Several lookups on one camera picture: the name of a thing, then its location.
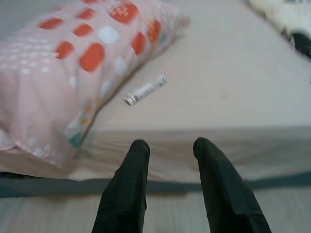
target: pink pillow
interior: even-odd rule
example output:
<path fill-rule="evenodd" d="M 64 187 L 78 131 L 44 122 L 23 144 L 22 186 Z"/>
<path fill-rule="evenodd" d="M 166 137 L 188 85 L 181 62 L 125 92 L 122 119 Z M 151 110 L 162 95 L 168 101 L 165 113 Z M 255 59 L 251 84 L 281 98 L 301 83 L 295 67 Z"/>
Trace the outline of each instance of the pink pillow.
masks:
<path fill-rule="evenodd" d="M 159 0 L 54 8 L 0 44 L 0 150 L 63 166 L 102 106 L 189 19 Z"/>

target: bed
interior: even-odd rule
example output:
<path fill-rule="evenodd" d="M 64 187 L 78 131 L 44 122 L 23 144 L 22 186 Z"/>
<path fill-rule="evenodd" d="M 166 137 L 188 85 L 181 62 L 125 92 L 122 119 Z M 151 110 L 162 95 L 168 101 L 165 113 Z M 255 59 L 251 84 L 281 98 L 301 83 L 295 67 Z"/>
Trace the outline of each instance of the bed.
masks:
<path fill-rule="evenodd" d="M 0 1 L 0 35 L 61 0 Z M 192 145 L 223 150 L 249 181 L 311 168 L 311 63 L 241 0 L 170 0 L 191 26 L 135 72 L 98 113 L 79 153 L 59 169 L 19 149 L 0 152 L 0 171 L 87 180 L 111 178 L 138 138 L 151 148 L 151 181 L 199 183 Z M 123 97 L 163 73 L 168 83 L 130 107 Z"/>

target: polka dot pillowcase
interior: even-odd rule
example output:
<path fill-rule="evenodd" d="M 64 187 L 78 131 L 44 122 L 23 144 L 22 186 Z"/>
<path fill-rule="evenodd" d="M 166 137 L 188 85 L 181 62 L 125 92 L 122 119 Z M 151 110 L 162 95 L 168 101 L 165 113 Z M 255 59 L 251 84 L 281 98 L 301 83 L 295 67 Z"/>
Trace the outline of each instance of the polka dot pillowcase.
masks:
<path fill-rule="evenodd" d="M 96 110 L 188 22 L 159 0 L 83 0 L 0 43 L 0 150 L 63 166 Z"/>

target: orange polka dot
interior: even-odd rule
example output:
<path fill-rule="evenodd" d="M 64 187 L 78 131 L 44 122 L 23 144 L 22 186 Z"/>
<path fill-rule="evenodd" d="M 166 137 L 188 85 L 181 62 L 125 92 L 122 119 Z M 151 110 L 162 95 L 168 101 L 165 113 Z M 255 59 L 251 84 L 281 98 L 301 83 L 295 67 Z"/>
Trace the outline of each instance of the orange polka dot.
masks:
<path fill-rule="evenodd" d="M 64 21 L 60 18 L 50 18 L 42 23 L 39 24 L 39 28 L 42 29 L 54 29 L 62 25 Z"/>
<path fill-rule="evenodd" d="M 139 32 L 132 41 L 132 48 L 134 49 L 136 55 L 140 55 L 145 48 L 146 37 Z"/>
<path fill-rule="evenodd" d="M 96 14 L 96 11 L 94 11 L 91 8 L 86 8 L 84 11 L 82 11 L 80 14 L 76 16 L 76 18 L 81 19 L 90 19 Z"/>
<path fill-rule="evenodd" d="M 121 6 L 115 7 L 109 15 L 116 21 L 124 24 L 129 24 L 138 15 L 138 8 L 132 3 L 124 3 Z"/>
<path fill-rule="evenodd" d="M 92 110 L 92 108 L 91 108 L 91 106 L 87 106 L 85 110 L 86 110 L 86 112 L 89 112 Z"/>
<path fill-rule="evenodd" d="M 100 98 L 96 98 L 95 103 L 96 104 L 100 104 L 101 103 L 101 99 Z"/>
<path fill-rule="evenodd" d="M 87 118 L 83 118 L 83 119 L 81 120 L 81 124 L 85 125 L 85 124 L 87 124 L 87 123 L 88 123 L 88 119 L 87 119 Z"/>
<path fill-rule="evenodd" d="M 104 60 L 104 48 L 93 43 L 80 57 L 80 66 L 87 72 L 93 72 Z"/>
<path fill-rule="evenodd" d="M 158 20 L 153 21 L 148 30 L 148 38 L 151 44 L 159 41 L 161 32 L 161 23 Z"/>
<path fill-rule="evenodd" d="M 93 32 L 93 28 L 85 23 L 81 24 L 77 27 L 73 33 L 77 36 L 87 36 L 88 34 Z"/>
<path fill-rule="evenodd" d="M 74 50 L 73 45 L 68 41 L 63 41 L 55 50 L 58 53 L 56 58 L 58 59 L 65 59 L 71 54 Z"/>

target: wooden floor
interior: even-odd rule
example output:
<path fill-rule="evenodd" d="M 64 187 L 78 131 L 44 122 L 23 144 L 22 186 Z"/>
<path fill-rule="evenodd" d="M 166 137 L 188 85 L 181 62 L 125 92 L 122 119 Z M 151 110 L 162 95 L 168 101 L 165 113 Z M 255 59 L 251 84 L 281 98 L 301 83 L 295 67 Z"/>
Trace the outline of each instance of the wooden floor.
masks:
<path fill-rule="evenodd" d="M 256 191 L 273 233 L 311 233 L 311 187 Z M 0 233 L 90 233 L 100 196 L 0 199 Z M 145 233 L 207 233 L 202 193 L 148 195 Z"/>

